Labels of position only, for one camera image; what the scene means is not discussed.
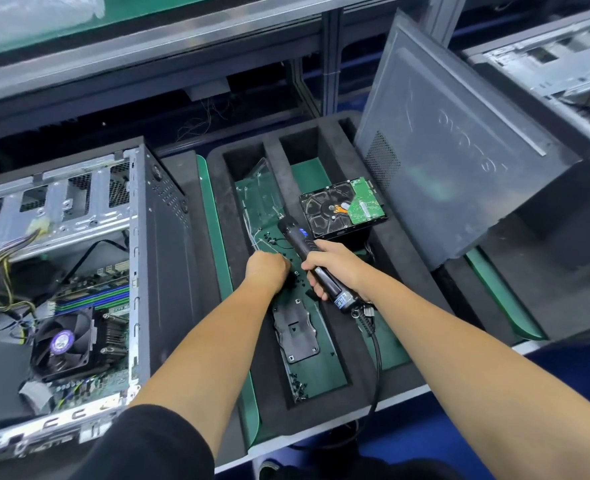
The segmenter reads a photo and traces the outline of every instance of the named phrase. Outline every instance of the black sleeve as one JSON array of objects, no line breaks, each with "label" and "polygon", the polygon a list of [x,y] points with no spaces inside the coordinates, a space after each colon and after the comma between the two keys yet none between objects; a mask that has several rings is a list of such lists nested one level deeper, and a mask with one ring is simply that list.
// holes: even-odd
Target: black sleeve
[{"label": "black sleeve", "polygon": [[215,461],[179,414],[151,404],[124,411],[70,480],[211,480]]}]

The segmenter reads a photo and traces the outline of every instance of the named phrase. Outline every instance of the purple fan label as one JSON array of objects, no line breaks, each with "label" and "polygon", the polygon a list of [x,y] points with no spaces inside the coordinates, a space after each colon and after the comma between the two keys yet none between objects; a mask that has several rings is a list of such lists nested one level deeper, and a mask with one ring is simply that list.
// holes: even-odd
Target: purple fan label
[{"label": "purple fan label", "polygon": [[75,335],[70,330],[60,331],[51,340],[51,352],[55,355],[60,355],[66,352],[75,342]]}]

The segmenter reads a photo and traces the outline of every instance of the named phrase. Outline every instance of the hand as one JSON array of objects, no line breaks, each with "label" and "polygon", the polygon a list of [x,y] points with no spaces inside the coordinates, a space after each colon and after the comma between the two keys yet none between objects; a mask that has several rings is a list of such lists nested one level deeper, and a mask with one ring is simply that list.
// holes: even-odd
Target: hand
[{"label": "hand", "polygon": [[291,263],[281,254],[255,251],[246,263],[244,281],[269,290],[272,296],[282,289],[290,268]]},{"label": "hand", "polygon": [[373,272],[377,270],[364,263],[364,261],[350,252],[345,245],[339,242],[318,239],[315,243],[323,252],[311,251],[306,261],[301,264],[301,268],[308,271],[308,282],[313,287],[313,290],[315,290],[317,296],[323,300],[328,299],[328,295],[315,279],[315,275],[310,272],[317,266],[322,266],[327,268],[332,275],[348,286],[348,288],[357,291],[363,300],[370,301],[367,285],[371,280]]}]

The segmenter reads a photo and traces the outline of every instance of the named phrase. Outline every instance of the screwdriver handle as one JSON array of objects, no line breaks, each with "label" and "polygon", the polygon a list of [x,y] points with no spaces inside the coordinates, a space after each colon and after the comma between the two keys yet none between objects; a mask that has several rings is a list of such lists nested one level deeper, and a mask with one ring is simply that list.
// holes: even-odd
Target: screwdriver handle
[{"label": "screwdriver handle", "polygon": [[[308,233],[299,226],[293,217],[282,217],[277,227],[302,261],[306,260],[309,252],[320,250],[315,241],[309,237]],[[328,297],[333,300],[335,306],[341,311],[349,310],[359,300],[355,291],[339,281],[325,267],[317,266],[312,273],[315,274],[315,279],[326,291]]]}]

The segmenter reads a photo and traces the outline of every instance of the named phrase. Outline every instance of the person's right arm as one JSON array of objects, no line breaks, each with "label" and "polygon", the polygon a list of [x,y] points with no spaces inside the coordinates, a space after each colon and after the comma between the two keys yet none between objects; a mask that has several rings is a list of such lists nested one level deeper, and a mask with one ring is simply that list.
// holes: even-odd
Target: person's right arm
[{"label": "person's right arm", "polygon": [[[316,241],[302,268],[324,266],[372,301],[459,432],[498,479],[590,480],[590,402],[486,332]],[[327,299],[309,273],[316,293]]]}]

